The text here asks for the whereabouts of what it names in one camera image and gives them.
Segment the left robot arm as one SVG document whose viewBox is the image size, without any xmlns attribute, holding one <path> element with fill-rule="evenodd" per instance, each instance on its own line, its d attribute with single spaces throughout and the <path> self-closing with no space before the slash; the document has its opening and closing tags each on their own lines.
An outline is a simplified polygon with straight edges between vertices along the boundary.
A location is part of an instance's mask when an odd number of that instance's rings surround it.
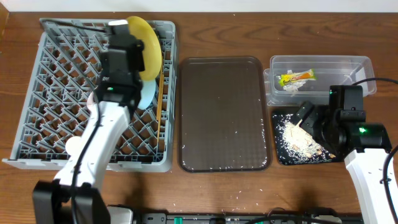
<svg viewBox="0 0 398 224">
<path fill-rule="evenodd" d="M 33 191 L 37 223 L 111 223 L 100 188 L 114 148 L 141 100 L 144 43 L 126 20 L 102 29 L 108 49 L 93 89 L 94 105 L 78 146 L 53 181 L 39 181 Z"/>
</svg>

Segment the pink white bowl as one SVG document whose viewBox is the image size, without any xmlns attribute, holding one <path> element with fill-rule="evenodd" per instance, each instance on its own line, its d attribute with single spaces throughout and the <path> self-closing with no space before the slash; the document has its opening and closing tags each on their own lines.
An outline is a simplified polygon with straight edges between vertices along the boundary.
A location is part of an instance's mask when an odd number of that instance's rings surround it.
<svg viewBox="0 0 398 224">
<path fill-rule="evenodd" d="M 95 102 L 94 102 L 94 93 L 91 92 L 89 94 L 89 97 L 86 101 L 86 107 L 88 108 L 89 112 L 92 113 L 93 112 L 93 108 L 95 107 Z"/>
</svg>

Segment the white cup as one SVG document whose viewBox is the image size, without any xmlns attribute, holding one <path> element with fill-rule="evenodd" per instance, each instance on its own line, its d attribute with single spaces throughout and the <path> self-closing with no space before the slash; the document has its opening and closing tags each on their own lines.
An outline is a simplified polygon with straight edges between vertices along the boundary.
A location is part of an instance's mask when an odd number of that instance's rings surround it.
<svg viewBox="0 0 398 224">
<path fill-rule="evenodd" d="M 68 139 L 65 144 L 65 150 L 68 155 L 72 156 L 79 156 L 81 153 L 81 137 L 74 136 Z"/>
</svg>

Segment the green orange snack wrapper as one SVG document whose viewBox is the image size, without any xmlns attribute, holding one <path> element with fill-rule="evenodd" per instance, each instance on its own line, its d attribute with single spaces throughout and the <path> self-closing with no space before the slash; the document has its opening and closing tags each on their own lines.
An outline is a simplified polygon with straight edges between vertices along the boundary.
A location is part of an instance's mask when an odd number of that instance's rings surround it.
<svg viewBox="0 0 398 224">
<path fill-rule="evenodd" d="M 313 69 L 309 69 L 305 72 L 283 74 L 280 76 L 279 85 L 286 86 L 292 83 L 304 81 L 304 80 L 316 80 Z"/>
</svg>

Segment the yellow round plate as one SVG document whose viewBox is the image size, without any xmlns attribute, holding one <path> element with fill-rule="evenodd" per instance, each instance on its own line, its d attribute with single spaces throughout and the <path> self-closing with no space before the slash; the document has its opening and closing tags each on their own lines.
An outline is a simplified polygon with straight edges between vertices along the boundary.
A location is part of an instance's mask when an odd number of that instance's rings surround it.
<svg viewBox="0 0 398 224">
<path fill-rule="evenodd" d="M 143 81 L 155 80 L 162 67 L 162 51 L 159 39 L 151 25 L 143 18 L 131 16 L 127 18 L 130 34 L 143 41 L 142 52 L 145 70 L 139 72 Z"/>
</svg>

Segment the light blue bowl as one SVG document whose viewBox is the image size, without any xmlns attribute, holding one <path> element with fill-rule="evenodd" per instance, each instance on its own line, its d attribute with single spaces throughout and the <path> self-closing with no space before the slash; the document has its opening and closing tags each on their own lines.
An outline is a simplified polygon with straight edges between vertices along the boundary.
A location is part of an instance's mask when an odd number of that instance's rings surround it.
<svg viewBox="0 0 398 224">
<path fill-rule="evenodd" d="M 152 100 L 154 99 L 155 92 L 156 92 L 156 81 L 143 81 L 143 86 L 141 89 L 141 100 L 137 106 L 140 110 L 145 110 L 150 106 Z"/>
</svg>

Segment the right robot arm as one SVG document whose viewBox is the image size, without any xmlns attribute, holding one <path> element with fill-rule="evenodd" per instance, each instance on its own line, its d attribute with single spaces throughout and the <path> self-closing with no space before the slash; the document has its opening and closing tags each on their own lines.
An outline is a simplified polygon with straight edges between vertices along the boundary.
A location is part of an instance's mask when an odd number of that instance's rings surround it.
<svg viewBox="0 0 398 224">
<path fill-rule="evenodd" d="M 327 106 L 305 101 L 292 122 L 344 160 L 365 223 L 397 223 L 397 149 L 383 124 L 366 122 L 362 86 L 330 86 Z"/>
</svg>

